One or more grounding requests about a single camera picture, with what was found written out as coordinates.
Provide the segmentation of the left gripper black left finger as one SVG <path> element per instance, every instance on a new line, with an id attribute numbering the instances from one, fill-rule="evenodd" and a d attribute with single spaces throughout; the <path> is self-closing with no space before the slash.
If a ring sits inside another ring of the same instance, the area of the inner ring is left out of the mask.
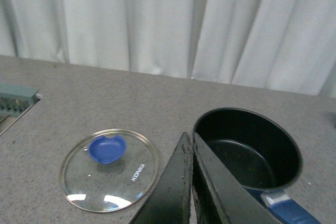
<path id="1" fill-rule="evenodd" d="M 193 177 L 193 148 L 184 132 L 157 185 L 131 223 L 189 223 Z"/>

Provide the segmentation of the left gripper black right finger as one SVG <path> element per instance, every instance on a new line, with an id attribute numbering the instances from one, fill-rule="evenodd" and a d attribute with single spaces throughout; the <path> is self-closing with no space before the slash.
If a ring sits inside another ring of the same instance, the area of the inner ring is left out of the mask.
<path id="1" fill-rule="evenodd" d="M 198 223 L 280 223 L 242 187 L 197 133 L 193 136 L 193 151 Z"/>

